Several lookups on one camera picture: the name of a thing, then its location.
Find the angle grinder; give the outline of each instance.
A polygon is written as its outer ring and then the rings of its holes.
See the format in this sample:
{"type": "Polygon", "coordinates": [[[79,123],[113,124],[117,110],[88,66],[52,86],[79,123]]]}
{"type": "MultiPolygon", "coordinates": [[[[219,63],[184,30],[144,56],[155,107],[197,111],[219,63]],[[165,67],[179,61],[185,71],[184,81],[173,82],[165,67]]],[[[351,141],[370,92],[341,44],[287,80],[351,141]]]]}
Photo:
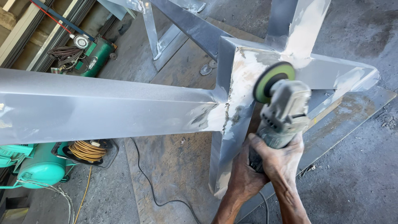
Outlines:
{"type": "MultiPolygon", "coordinates": [[[[269,67],[254,86],[254,98],[264,103],[257,135],[274,149],[284,148],[297,133],[307,128],[310,121],[307,113],[311,89],[294,79],[293,66],[279,62],[269,67]]],[[[257,172],[264,172],[262,159],[252,148],[249,165],[257,172]]]]}

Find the electrical cord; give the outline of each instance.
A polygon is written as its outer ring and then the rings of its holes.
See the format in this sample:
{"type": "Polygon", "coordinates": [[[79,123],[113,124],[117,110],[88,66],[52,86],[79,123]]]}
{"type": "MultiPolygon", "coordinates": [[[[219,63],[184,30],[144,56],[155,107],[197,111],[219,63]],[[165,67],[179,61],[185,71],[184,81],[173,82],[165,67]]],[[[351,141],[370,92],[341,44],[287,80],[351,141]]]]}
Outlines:
{"type": "Polygon", "coordinates": [[[107,152],[106,149],[94,146],[86,141],[75,141],[69,150],[78,158],[95,162],[100,160],[107,152]]]}
{"type": "Polygon", "coordinates": [[[181,200],[171,200],[171,201],[168,201],[168,202],[166,202],[166,203],[164,203],[164,204],[158,204],[158,203],[156,202],[156,199],[155,199],[155,192],[154,192],[154,190],[153,190],[152,183],[151,183],[151,181],[149,180],[149,178],[145,175],[144,171],[142,171],[142,169],[141,169],[141,167],[140,167],[140,152],[138,151],[138,146],[137,146],[137,144],[135,143],[134,139],[133,139],[132,137],[130,137],[130,138],[131,138],[131,140],[134,142],[135,148],[137,149],[137,153],[138,153],[138,169],[140,169],[140,171],[142,172],[142,174],[146,177],[146,179],[147,179],[148,182],[149,182],[150,188],[151,188],[151,190],[152,190],[152,198],[153,198],[153,201],[155,202],[155,204],[156,204],[158,207],[162,207],[162,206],[164,206],[164,205],[166,205],[166,204],[168,204],[168,203],[170,203],[170,202],[181,202],[181,203],[183,203],[184,205],[186,205],[186,206],[189,208],[189,210],[191,211],[191,213],[192,213],[192,215],[193,215],[193,218],[195,219],[196,223],[197,223],[197,224],[200,224],[200,222],[199,222],[199,220],[197,219],[195,213],[193,212],[193,209],[192,209],[186,202],[181,201],[181,200]]]}
{"type": "Polygon", "coordinates": [[[58,60],[59,67],[67,73],[73,70],[79,59],[85,58],[84,50],[78,47],[54,47],[47,54],[54,60],[58,60]]]}
{"type": "MultiPolygon", "coordinates": [[[[197,219],[195,213],[193,212],[193,209],[192,209],[187,203],[185,203],[184,201],[181,201],[181,200],[171,200],[171,201],[168,201],[168,202],[166,202],[166,203],[164,203],[164,204],[158,204],[158,203],[156,202],[155,193],[154,193],[154,190],[153,190],[152,183],[151,183],[151,181],[149,180],[149,178],[145,175],[144,171],[142,171],[142,169],[141,169],[141,167],[140,167],[140,152],[138,151],[137,143],[135,143],[135,141],[134,141],[134,139],[133,139],[132,137],[130,137],[130,138],[131,138],[131,140],[133,141],[133,143],[134,143],[134,145],[135,145],[135,149],[137,150],[137,154],[138,154],[138,169],[140,169],[141,173],[146,177],[146,179],[147,179],[148,182],[149,182],[150,188],[151,188],[151,190],[152,190],[152,198],[153,198],[153,201],[155,202],[155,204],[156,204],[158,207],[162,207],[162,206],[164,206],[164,205],[166,205],[167,203],[170,203],[170,202],[182,202],[182,203],[184,203],[184,205],[186,205],[186,206],[189,208],[189,210],[191,211],[191,213],[192,213],[192,215],[193,215],[193,218],[195,219],[196,223],[197,223],[197,224],[200,224],[200,222],[199,222],[199,220],[197,219]]],[[[263,195],[263,193],[259,192],[259,194],[261,195],[261,197],[263,198],[264,203],[265,203],[265,209],[266,209],[266,213],[267,213],[266,224],[268,224],[268,222],[269,222],[268,203],[267,203],[267,200],[266,200],[265,196],[263,195]]],[[[239,223],[239,224],[253,224],[253,223],[245,222],[245,223],[239,223]]]]}
{"type": "Polygon", "coordinates": [[[46,183],[42,183],[42,182],[38,182],[38,181],[33,181],[33,180],[29,180],[29,181],[23,181],[23,180],[18,180],[18,182],[21,183],[28,183],[28,184],[33,184],[33,185],[37,185],[39,187],[44,187],[47,188],[49,190],[55,191],[60,193],[62,196],[64,196],[66,198],[66,200],[68,201],[68,206],[69,206],[69,217],[68,217],[68,224],[70,224],[70,218],[72,215],[72,223],[75,222],[74,220],[74,208],[73,208],[73,202],[72,199],[69,197],[68,194],[66,194],[60,187],[56,188],[52,185],[46,184],[46,183]]]}
{"type": "Polygon", "coordinates": [[[269,209],[268,209],[268,203],[267,203],[267,200],[266,200],[266,198],[264,197],[263,193],[261,193],[261,191],[260,191],[259,193],[260,193],[260,195],[261,195],[261,197],[263,198],[264,203],[265,203],[265,210],[266,210],[266,213],[267,213],[267,217],[266,217],[265,223],[268,224],[268,222],[269,222],[269,209]]]}
{"type": "Polygon", "coordinates": [[[88,174],[88,181],[87,181],[86,191],[84,192],[82,203],[80,203],[79,211],[77,212],[76,219],[75,219],[75,222],[73,224],[76,224],[77,218],[79,217],[80,209],[82,208],[82,205],[83,205],[84,198],[86,197],[88,185],[90,184],[91,168],[93,168],[93,167],[90,167],[90,173],[88,174]]]}

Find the black power cord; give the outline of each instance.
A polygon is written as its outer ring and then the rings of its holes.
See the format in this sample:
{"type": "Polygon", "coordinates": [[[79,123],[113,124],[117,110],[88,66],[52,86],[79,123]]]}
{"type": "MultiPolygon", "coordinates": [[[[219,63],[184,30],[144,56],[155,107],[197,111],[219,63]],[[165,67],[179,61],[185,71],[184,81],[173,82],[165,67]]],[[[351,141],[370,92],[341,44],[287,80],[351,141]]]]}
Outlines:
{"type": "Polygon", "coordinates": [[[151,188],[151,190],[152,190],[153,201],[155,202],[155,204],[156,204],[158,207],[162,207],[162,206],[164,206],[164,205],[166,205],[166,204],[168,204],[168,203],[170,203],[170,202],[181,202],[181,203],[183,203],[184,205],[186,205],[186,206],[189,208],[189,210],[191,211],[191,213],[192,213],[192,215],[193,215],[193,218],[195,219],[196,223],[197,223],[197,224],[200,224],[200,222],[199,222],[199,220],[197,219],[197,217],[196,217],[195,213],[193,212],[192,208],[191,208],[187,203],[185,203],[184,201],[181,201],[181,200],[171,200],[171,201],[168,201],[168,202],[166,202],[166,203],[164,203],[164,204],[158,204],[158,203],[156,202],[155,193],[154,193],[154,191],[153,191],[152,183],[151,183],[151,181],[149,180],[149,178],[145,175],[144,171],[142,171],[142,169],[141,169],[141,167],[140,167],[140,152],[138,151],[137,144],[135,143],[135,141],[134,141],[134,139],[133,139],[132,137],[130,137],[130,138],[131,138],[131,140],[134,142],[135,148],[137,149],[137,153],[138,153],[138,169],[140,169],[140,171],[142,172],[142,174],[146,177],[146,179],[147,179],[148,182],[149,182],[150,188],[151,188]]]}
{"type": "MultiPolygon", "coordinates": [[[[156,204],[158,207],[162,207],[162,206],[164,206],[164,205],[166,205],[166,204],[168,204],[168,203],[170,203],[170,202],[181,202],[181,203],[183,203],[184,205],[186,205],[186,206],[189,208],[189,210],[191,211],[191,213],[192,213],[192,215],[193,215],[193,218],[195,219],[196,223],[197,223],[197,224],[200,224],[200,222],[199,222],[199,220],[197,219],[195,213],[193,212],[193,209],[192,209],[186,202],[181,201],[181,200],[171,200],[171,201],[168,201],[168,202],[166,202],[166,203],[164,203],[164,204],[158,204],[158,203],[156,202],[156,199],[155,199],[155,192],[153,191],[152,183],[151,183],[151,181],[149,180],[149,178],[145,175],[144,171],[142,171],[142,169],[141,169],[141,167],[140,167],[140,152],[138,151],[137,143],[135,143],[135,141],[134,141],[134,139],[133,139],[132,137],[130,137],[130,138],[131,138],[131,140],[134,142],[135,149],[137,150],[137,154],[138,154],[138,169],[140,169],[141,173],[146,177],[146,179],[147,179],[148,182],[149,182],[150,188],[151,188],[151,190],[152,190],[152,198],[153,198],[153,201],[155,202],[155,204],[156,204]]],[[[266,224],[268,224],[268,217],[269,217],[268,203],[267,203],[267,200],[265,199],[263,193],[261,193],[261,192],[259,192],[259,193],[260,193],[260,195],[261,195],[261,197],[263,198],[264,203],[265,203],[265,209],[266,209],[266,211],[267,211],[266,224]]],[[[245,223],[239,223],[239,224],[252,224],[252,223],[250,223],[250,222],[245,222],[245,223]]]]}

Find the grinder body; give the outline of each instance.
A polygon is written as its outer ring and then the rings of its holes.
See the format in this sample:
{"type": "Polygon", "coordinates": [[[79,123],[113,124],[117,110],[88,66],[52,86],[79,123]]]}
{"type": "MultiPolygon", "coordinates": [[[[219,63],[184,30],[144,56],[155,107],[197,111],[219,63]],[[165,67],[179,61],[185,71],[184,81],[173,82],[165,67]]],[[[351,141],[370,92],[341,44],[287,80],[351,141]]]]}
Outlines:
{"type": "MultiPolygon", "coordinates": [[[[265,104],[261,110],[261,122],[257,135],[274,149],[281,149],[304,131],[310,119],[308,101],[311,89],[302,81],[281,79],[269,90],[271,103],[265,104]]],[[[264,172],[262,159],[254,149],[249,151],[249,165],[257,172],[264,172]]]]}

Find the coiled wire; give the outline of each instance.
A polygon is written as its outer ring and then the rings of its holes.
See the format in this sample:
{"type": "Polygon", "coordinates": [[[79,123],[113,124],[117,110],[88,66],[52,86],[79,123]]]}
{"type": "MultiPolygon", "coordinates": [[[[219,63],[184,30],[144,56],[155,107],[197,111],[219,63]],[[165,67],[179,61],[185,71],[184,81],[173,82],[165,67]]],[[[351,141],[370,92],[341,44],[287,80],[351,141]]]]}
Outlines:
{"type": "Polygon", "coordinates": [[[78,158],[95,162],[100,160],[107,152],[106,149],[94,146],[86,141],[75,141],[69,150],[78,158]]]}

